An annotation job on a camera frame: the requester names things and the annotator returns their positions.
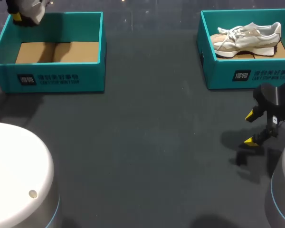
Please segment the white sneaker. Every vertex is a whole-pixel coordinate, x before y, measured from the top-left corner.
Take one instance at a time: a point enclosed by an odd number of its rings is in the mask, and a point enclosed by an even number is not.
[[[279,22],[268,26],[250,23],[230,30],[218,28],[219,34],[212,35],[214,52],[221,57],[232,58],[241,51],[255,55],[273,56],[281,39],[282,26]]]

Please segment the white object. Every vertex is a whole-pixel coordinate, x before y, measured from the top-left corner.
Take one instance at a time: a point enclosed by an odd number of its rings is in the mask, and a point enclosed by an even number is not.
[[[265,212],[272,228],[285,228],[285,148],[266,193]]]
[[[16,0],[20,13],[31,18],[37,25],[42,20],[49,2],[50,0]]]
[[[0,123],[0,228],[60,227],[60,196],[46,145]]]
[[[219,34],[212,35],[214,52],[222,57],[232,58],[241,51],[256,55],[273,56],[275,46],[281,39],[282,26],[279,22],[268,26],[250,23],[230,30],[218,28]]]

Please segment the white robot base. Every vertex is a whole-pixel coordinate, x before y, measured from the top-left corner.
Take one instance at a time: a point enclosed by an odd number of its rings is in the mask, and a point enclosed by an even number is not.
[[[285,149],[266,193],[265,212],[272,228],[285,228]]]
[[[0,123],[0,228],[60,228],[52,156],[32,132]]]

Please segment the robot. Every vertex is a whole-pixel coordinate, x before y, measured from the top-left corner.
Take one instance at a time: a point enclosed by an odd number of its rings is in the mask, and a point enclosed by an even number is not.
[[[257,105],[245,119],[253,122],[266,111],[267,124],[261,133],[254,134],[244,141],[244,145],[248,147],[261,146],[271,136],[278,136],[280,123],[285,122],[285,83],[279,87],[263,83],[253,91],[253,98]]]
[[[39,25],[50,0],[6,0],[14,24],[25,27]]]

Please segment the teal box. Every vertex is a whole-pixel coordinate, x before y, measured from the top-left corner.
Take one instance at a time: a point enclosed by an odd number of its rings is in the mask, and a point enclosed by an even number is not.
[[[285,9],[206,10],[199,20],[197,46],[208,89],[255,88],[263,82],[279,86],[285,82],[285,58],[224,59],[216,58],[210,36],[218,27],[231,29],[251,22],[258,25],[282,25],[285,48]],[[245,78],[235,81],[237,73]]]
[[[46,13],[38,26],[9,16],[0,35],[0,86],[5,93],[102,92],[106,39],[102,12]],[[22,42],[98,42],[97,62],[15,64]]]

